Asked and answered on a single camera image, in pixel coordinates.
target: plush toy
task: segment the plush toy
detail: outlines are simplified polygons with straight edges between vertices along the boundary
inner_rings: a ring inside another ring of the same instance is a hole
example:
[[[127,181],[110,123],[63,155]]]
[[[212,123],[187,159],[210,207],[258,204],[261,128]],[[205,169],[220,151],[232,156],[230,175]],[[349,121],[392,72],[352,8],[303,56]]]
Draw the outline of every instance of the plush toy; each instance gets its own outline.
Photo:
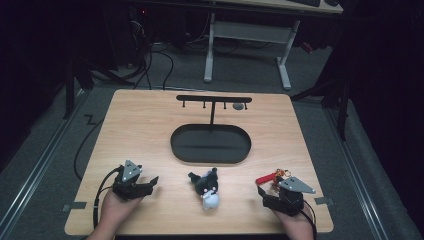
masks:
[[[218,169],[212,168],[205,175],[199,176],[192,172],[188,174],[194,184],[196,193],[203,199],[203,209],[217,208],[219,205],[218,196]]]

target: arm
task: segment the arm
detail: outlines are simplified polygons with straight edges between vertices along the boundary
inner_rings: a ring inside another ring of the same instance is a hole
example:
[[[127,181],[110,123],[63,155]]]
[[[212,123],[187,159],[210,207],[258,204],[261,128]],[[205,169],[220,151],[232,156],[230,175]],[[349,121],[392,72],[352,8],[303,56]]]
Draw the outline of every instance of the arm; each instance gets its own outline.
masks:
[[[111,240],[143,198],[122,200],[112,191],[103,199],[100,221],[87,240]]]
[[[309,218],[312,218],[309,207],[305,206],[302,211],[306,213]],[[283,229],[291,240],[314,239],[312,226],[302,214],[299,213],[296,216],[290,217],[287,214],[275,210],[272,210],[272,212],[280,220]]]

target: black tray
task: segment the black tray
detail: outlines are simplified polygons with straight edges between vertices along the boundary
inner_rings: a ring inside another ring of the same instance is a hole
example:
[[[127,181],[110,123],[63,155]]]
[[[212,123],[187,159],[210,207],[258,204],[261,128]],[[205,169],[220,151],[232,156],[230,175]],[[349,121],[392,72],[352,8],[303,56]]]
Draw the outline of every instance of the black tray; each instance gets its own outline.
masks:
[[[190,163],[239,163],[251,145],[249,135],[233,125],[187,124],[171,136],[174,155]]]

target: gray carpet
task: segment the gray carpet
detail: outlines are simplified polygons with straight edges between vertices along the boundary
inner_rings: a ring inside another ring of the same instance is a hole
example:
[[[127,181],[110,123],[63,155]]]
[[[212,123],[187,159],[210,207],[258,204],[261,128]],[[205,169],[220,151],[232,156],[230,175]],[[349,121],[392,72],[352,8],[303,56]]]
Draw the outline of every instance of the gray carpet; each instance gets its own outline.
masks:
[[[209,84],[203,83],[202,80],[206,53],[202,46],[191,45],[191,48],[185,50],[168,48],[166,45],[155,46],[154,50],[160,53],[152,55],[152,66],[149,70],[149,80],[153,88],[162,86],[171,69],[170,59],[162,54],[165,53],[174,62],[172,73],[166,82],[169,90],[182,88],[294,95],[314,85],[331,53],[331,49],[317,50],[311,54],[302,49],[292,49],[287,69],[293,88],[287,92],[282,90],[273,57],[278,55],[280,46],[266,46],[260,50],[239,46],[235,51],[232,46],[218,46],[214,80]],[[127,71],[123,69],[119,74],[125,75]],[[83,93],[77,98],[79,108],[70,121],[62,120],[65,94],[61,91],[54,104],[35,123],[20,151],[0,175],[0,216],[7,216],[9,207],[20,189],[26,186],[26,179],[40,159],[48,159],[48,168],[40,181],[34,184],[35,191],[30,193],[32,195],[26,205],[24,204],[25,208],[16,213],[16,222],[10,224],[12,230],[7,234],[7,239],[80,239],[64,232],[68,212],[63,211],[63,206],[72,203],[79,187],[79,180],[73,171],[74,158],[84,138],[94,127],[91,123],[98,123],[104,118],[111,97],[119,88],[124,87],[96,81],[91,92]],[[139,89],[148,88],[145,77]],[[331,233],[319,234],[318,239],[422,239],[382,170],[352,104],[349,105],[346,125],[347,141],[343,143],[334,131],[331,122],[332,111],[323,110],[318,100],[319,98],[311,97],[294,102],[324,195],[334,202],[329,206],[334,230]],[[68,124],[67,130],[57,145],[50,146],[54,149],[53,153],[49,156],[43,155],[55,131],[63,124]],[[84,173],[99,131],[100,127],[89,135],[76,159],[80,175]],[[383,230],[377,232],[384,232],[383,237],[376,237],[376,230],[364,213],[357,183],[351,177],[351,166],[346,164],[347,157],[354,161],[367,193],[375,204],[383,224]]]

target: table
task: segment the table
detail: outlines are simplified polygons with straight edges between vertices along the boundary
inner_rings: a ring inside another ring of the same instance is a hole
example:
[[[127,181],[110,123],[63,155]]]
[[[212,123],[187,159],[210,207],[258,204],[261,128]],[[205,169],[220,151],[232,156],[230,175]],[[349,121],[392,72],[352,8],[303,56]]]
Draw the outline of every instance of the table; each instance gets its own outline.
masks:
[[[182,102],[177,95],[251,97],[247,110],[227,109],[217,103],[216,124],[232,124],[244,129],[252,147],[238,164],[186,163],[176,158],[170,138],[175,129],[188,123],[209,123],[210,104]],[[317,217],[318,232],[330,232],[333,223],[325,204],[315,204],[323,197],[321,187],[305,144],[290,98],[283,94],[118,90],[113,96],[92,156],[79,187],[75,202],[87,202],[85,209],[72,209],[65,231],[86,235],[92,229],[93,201],[103,178],[130,159],[143,165],[139,182],[159,176],[153,194],[122,226],[120,235],[180,234],[279,234],[277,218],[262,206],[255,179],[277,168],[316,190],[304,194]],[[199,196],[188,177],[218,168],[220,205],[204,211]],[[112,184],[114,176],[105,186]],[[268,194],[271,183],[262,185]]]
[[[319,7],[311,7],[286,0],[214,0],[213,3],[245,4],[260,7],[284,8],[298,11],[312,11],[320,13],[341,14],[343,8],[340,5],[330,6],[323,0]],[[233,38],[240,40],[263,41],[270,43],[284,44],[281,57],[277,58],[277,66],[280,72],[281,81],[285,90],[291,89],[289,76],[286,69],[286,61],[293,45],[294,38],[300,24],[300,20],[294,21],[291,27],[274,27],[255,24],[234,23],[227,21],[215,21],[215,14],[211,14],[209,30],[209,46],[205,65],[205,82],[212,81],[213,73],[213,44],[216,37]]]

